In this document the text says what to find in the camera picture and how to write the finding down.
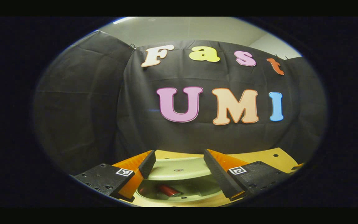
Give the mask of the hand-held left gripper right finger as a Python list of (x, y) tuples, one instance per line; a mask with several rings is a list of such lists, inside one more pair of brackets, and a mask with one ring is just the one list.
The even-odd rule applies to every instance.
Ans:
[(210, 149), (205, 149), (204, 161), (224, 196), (231, 201), (264, 193), (290, 177), (289, 173), (262, 161), (248, 163)]

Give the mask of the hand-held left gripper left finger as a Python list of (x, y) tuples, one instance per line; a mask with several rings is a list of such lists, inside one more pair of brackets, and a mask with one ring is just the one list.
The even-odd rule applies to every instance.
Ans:
[(136, 190), (148, 178), (155, 162), (155, 151), (150, 150), (113, 165), (99, 164), (73, 177), (110, 197), (132, 202)]

